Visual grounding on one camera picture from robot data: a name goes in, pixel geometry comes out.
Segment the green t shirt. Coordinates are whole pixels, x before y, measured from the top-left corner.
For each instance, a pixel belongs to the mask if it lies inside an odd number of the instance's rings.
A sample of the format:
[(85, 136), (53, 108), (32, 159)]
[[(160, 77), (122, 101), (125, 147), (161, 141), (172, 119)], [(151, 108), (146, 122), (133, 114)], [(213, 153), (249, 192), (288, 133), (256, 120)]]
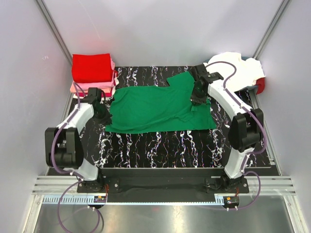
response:
[(110, 106), (111, 133), (139, 134), (213, 130), (210, 103), (193, 105), (194, 78), (183, 72), (167, 79), (168, 86), (129, 86), (117, 89)]

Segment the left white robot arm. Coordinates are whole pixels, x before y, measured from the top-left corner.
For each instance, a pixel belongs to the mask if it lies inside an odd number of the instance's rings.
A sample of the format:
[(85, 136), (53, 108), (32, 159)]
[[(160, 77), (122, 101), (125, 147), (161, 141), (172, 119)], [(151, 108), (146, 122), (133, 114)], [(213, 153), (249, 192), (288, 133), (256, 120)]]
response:
[(105, 93), (101, 89), (89, 88), (62, 123), (45, 130), (46, 164), (58, 174), (75, 176), (83, 188), (94, 192), (104, 189), (105, 180), (99, 169), (85, 158), (80, 132), (92, 118), (104, 126), (112, 123), (112, 115), (102, 98)]

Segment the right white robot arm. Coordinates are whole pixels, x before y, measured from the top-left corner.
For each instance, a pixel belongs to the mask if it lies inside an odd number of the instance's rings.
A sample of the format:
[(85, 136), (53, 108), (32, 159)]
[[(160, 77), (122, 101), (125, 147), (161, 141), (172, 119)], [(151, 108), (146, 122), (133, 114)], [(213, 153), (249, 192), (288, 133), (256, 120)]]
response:
[(214, 183), (207, 184), (208, 189), (223, 190), (229, 193), (242, 183), (249, 156), (257, 154), (256, 144), (266, 138), (263, 128), (263, 111), (245, 104), (228, 89), (229, 79), (223, 78), (219, 72), (208, 72), (208, 66), (200, 64), (190, 70), (194, 78), (190, 100), (193, 105), (201, 105), (207, 103), (208, 97), (212, 97), (230, 117), (228, 141), (231, 150), (228, 162), (221, 177)]

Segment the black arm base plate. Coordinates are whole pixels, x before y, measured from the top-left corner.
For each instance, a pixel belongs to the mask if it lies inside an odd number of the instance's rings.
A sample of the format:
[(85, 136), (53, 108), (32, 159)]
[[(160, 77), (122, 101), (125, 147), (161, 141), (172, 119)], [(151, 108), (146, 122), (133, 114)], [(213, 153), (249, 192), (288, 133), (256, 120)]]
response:
[(107, 194), (108, 203), (211, 202), (216, 194), (248, 194), (245, 178), (228, 192), (213, 191), (207, 184), (221, 177), (222, 168), (104, 168), (105, 187), (94, 192), (78, 185), (81, 194)]

